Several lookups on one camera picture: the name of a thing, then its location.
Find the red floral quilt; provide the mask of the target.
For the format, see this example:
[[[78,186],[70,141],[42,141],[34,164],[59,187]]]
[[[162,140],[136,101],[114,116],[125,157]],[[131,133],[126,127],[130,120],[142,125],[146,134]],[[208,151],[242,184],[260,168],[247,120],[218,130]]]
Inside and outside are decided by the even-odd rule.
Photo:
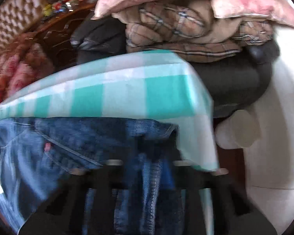
[[[52,61],[35,35],[34,32],[19,35],[0,53],[0,103],[54,72]]]

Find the teal white checkered sheet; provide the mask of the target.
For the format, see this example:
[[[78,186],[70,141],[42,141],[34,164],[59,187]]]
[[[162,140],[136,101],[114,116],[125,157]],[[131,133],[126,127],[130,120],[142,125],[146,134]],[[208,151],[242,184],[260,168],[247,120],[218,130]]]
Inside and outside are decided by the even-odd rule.
[[[30,117],[167,122],[178,126],[177,147],[184,159],[199,169],[219,166],[212,98],[194,68],[169,51],[77,65],[30,84],[0,104],[0,120]]]

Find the blue denim jeans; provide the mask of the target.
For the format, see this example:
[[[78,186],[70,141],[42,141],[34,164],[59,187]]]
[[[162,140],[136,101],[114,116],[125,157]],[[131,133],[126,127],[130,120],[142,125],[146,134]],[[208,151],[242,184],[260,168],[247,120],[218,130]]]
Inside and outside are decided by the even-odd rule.
[[[114,234],[182,234],[181,194],[170,171],[177,126],[149,119],[0,120],[0,211],[14,232],[76,170],[124,162],[126,190],[112,192]]]

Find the small pink satin pillow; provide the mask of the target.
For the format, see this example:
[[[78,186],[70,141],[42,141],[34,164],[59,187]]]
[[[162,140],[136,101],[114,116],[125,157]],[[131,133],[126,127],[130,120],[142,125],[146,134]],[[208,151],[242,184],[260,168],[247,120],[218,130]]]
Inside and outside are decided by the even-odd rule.
[[[214,17],[265,18],[294,27],[294,9],[287,0],[211,0]]]

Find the brown plaid folded blanket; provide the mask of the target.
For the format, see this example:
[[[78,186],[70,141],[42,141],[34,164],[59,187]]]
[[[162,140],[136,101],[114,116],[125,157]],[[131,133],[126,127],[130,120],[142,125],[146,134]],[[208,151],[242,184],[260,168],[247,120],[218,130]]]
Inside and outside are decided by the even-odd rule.
[[[246,46],[259,46],[273,37],[266,19],[216,19],[209,1],[186,6],[148,2],[113,14],[126,24],[128,52],[170,50],[186,61],[210,63],[235,56]]]

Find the dark wooden nightstand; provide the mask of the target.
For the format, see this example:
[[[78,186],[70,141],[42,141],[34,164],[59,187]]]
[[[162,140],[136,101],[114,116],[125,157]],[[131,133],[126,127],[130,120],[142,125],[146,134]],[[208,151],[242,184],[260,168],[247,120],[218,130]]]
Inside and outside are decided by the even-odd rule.
[[[31,28],[36,41],[52,61],[55,71],[76,65],[77,51],[70,43],[73,32],[93,12],[96,2],[82,1],[73,9],[61,12]]]

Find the tufted beige leather headboard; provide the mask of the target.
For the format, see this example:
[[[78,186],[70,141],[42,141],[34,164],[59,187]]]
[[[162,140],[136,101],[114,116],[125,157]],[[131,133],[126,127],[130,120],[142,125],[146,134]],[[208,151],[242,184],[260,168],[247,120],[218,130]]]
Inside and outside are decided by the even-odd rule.
[[[43,17],[47,0],[5,0],[0,6],[0,52]]]

